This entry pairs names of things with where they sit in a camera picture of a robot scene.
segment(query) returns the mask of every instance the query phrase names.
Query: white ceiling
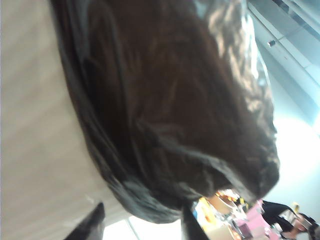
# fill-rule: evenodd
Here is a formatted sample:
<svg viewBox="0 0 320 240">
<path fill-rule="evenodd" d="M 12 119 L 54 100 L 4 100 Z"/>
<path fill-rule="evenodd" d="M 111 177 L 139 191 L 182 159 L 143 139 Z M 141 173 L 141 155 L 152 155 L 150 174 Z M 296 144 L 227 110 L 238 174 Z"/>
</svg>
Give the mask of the white ceiling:
<svg viewBox="0 0 320 240">
<path fill-rule="evenodd" d="M 1 239 L 63 239 L 99 201 L 129 214 L 90 159 L 47 1 L 1 1 Z"/>
</svg>

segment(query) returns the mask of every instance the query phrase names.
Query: person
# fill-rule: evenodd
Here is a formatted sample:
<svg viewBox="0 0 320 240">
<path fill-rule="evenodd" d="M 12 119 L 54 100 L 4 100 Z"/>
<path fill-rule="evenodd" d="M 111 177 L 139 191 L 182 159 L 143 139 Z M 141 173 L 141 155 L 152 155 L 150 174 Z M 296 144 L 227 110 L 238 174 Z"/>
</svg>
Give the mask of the person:
<svg viewBox="0 0 320 240">
<path fill-rule="evenodd" d="M 263 219 L 270 226 L 278 226 L 283 239 L 295 240 L 298 234 L 309 233 L 310 240 L 319 240 L 316 234 L 313 234 L 312 237 L 310 233 L 311 226 L 316 225 L 316 221 L 313 218 L 303 213 L 295 213 L 287 205 L 265 200 L 262 202 L 262 209 L 264 211 L 262 214 Z"/>
</svg>

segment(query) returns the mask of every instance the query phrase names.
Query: pink object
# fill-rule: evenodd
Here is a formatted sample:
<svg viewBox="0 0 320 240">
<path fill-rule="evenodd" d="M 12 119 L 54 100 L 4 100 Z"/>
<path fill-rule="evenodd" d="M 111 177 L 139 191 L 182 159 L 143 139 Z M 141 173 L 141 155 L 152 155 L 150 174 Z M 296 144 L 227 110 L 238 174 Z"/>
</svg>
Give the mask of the pink object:
<svg viewBox="0 0 320 240">
<path fill-rule="evenodd" d="M 246 224 L 251 233 L 255 233 L 257 232 L 256 230 L 264 228 L 264 234 L 261 233 L 262 236 L 269 236 L 270 240 L 279 240 L 280 236 L 271 231 L 270 225 L 262 217 L 262 204 L 262 200 L 257 201 L 257 203 L 246 213 L 247 220 L 237 219 L 235 222 L 238 226 Z"/>
</svg>

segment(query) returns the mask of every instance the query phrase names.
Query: black bag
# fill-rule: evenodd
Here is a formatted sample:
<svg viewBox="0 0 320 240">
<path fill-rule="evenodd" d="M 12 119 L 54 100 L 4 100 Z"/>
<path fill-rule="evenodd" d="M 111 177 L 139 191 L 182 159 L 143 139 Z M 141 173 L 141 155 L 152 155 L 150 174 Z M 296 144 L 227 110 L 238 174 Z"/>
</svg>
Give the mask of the black bag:
<svg viewBox="0 0 320 240">
<path fill-rule="evenodd" d="M 199 1 L 202 18 L 196 2 L 51 0 L 90 155 L 121 204 L 154 223 L 221 188 L 255 200 L 279 177 L 268 86 L 235 80 L 208 29 L 214 1 Z"/>
</svg>

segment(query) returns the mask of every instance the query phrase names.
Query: bright light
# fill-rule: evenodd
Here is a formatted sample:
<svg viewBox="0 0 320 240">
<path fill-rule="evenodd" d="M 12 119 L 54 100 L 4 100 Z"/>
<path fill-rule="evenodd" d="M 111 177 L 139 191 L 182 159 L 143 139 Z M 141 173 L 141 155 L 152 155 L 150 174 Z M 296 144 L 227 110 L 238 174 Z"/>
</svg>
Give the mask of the bright light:
<svg viewBox="0 0 320 240">
<path fill-rule="evenodd" d="M 320 135 L 320 112 L 314 121 L 313 129 L 315 130 L 316 134 Z"/>
</svg>

